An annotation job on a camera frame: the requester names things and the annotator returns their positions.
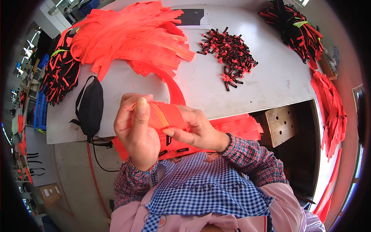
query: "blue checkered apron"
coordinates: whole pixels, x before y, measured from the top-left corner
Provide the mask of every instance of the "blue checkered apron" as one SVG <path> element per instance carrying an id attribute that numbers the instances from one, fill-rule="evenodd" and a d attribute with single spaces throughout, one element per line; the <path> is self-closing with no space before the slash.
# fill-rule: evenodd
<path id="1" fill-rule="evenodd" d="M 163 214 L 220 213 L 237 218 L 269 216 L 270 219 L 268 207 L 273 197 L 266 196 L 248 178 L 239 176 L 222 157 L 211 163 L 206 160 L 206 153 L 201 152 L 178 163 L 161 162 L 166 173 L 146 205 L 150 214 L 143 232 L 157 231 Z"/>

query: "plaid sleeve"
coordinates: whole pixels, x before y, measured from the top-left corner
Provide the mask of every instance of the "plaid sleeve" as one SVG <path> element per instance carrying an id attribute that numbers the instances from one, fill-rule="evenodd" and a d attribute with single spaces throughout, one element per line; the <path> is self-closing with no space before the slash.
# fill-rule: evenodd
<path id="1" fill-rule="evenodd" d="M 141 201 L 150 190 L 149 178 L 156 171 L 157 162 L 147 171 L 140 171 L 134 167 L 131 158 L 128 157 L 122 163 L 120 171 L 115 179 L 115 209 L 130 202 Z"/>
<path id="2" fill-rule="evenodd" d="M 258 187 L 269 183 L 286 183 L 288 180 L 283 173 L 283 163 L 276 159 L 273 152 L 260 146 L 255 140 L 244 140 L 227 133 L 230 144 L 219 153 L 229 164 L 248 175 Z"/>

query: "blue plastic crate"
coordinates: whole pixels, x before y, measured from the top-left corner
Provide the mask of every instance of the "blue plastic crate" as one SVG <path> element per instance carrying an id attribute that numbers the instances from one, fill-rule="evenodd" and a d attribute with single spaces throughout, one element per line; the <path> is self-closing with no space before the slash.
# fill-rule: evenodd
<path id="1" fill-rule="evenodd" d="M 47 64 L 49 60 L 49 55 L 45 54 L 44 58 L 40 61 L 39 65 L 37 66 L 39 69 L 43 69 L 43 67 Z"/>
<path id="2" fill-rule="evenodd" d="M 99 0 L 92 0 L 89 4 L 84 6 L 84 8 L 80 8 L 79 12 L 83 17 L 86 17 L 92 9 L 96 9 L 99 6 L 100 2 Z"/>
<path id="3" fill-rule="evenodd" d="M 44 89 L 37 94 L 35 118 L 33 122 L 33 129 L 41 129 L 46 131 L 46 116 L 47 116 L 47 101 L 44 95 Z"/>

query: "fingernail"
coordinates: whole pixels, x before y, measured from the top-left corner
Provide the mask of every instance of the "fingernail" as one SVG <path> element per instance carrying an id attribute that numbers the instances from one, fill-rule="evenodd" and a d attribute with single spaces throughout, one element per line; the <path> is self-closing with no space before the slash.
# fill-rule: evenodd
<path id="1" fill-rule="evenodd" d="M 174 136 L 174 132 L 172 130 L 169 130 L 169 129 L 163 129 L 162 132 L 170 137 L 173 137 Z"/>
<path id="2" fill-rule="evenodd" d="M 135 108 L 137 109 L 138 113 L 145 114 L 147 111 L 147 100 L 144 97 L 140 97 Z"/>

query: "zipper pull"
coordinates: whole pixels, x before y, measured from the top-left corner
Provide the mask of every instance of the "zipper pull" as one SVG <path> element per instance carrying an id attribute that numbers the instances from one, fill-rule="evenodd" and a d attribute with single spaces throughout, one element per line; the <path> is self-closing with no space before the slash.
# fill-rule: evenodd
<path id="1" fill-rule="evenodd" d="M 171 137 L 166 135 L 166 146 L 169 146 L 171 143 Z"/>
<path id="2" fill-rule="evenodd" d="M 177 150 L 177 153 L 182 152 L 182 151 L 189 151 L 189 148 L 186 147 L 186 148 L 179 149 L 179 150 Z"/>
<path id="3" fill-rule="evenodd" d="M 164 154 L 166 154 L 166 153 L 167 153 L 167 150 L 163 150 L 162 152 L 160 152 L 160 153 L 158 154 L 158 156 L 164 155 Z"/>

